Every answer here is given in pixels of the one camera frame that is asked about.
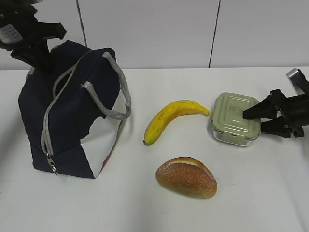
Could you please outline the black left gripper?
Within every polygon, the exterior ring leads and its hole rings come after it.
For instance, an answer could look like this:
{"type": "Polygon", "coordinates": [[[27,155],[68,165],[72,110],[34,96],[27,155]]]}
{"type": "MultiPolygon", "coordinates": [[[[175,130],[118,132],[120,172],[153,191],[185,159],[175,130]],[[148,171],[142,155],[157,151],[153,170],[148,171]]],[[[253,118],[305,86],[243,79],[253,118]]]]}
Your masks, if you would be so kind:
{"type": "Polygon", "coordinates": [[[47,40],[63,39],[61,23],[39,22],[34,4],[40,0],[2,0],[0,2],[0,47],[11,57],[33,68],[51,72],[52,59],[47,40]]]}

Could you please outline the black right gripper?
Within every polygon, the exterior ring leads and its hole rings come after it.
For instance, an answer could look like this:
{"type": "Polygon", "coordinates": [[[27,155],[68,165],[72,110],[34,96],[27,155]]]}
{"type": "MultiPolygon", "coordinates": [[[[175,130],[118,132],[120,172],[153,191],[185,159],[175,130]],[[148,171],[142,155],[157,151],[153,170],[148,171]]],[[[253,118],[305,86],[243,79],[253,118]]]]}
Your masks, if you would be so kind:
{"type": "Polygon", "coordinates": [[[281,90],[270,92],[263,101],[243,112],[244,119],[271,119],[261,123],[261,133],[290,138],[303,137],[309,124],[309,96],[286,97],[281,90]]]}

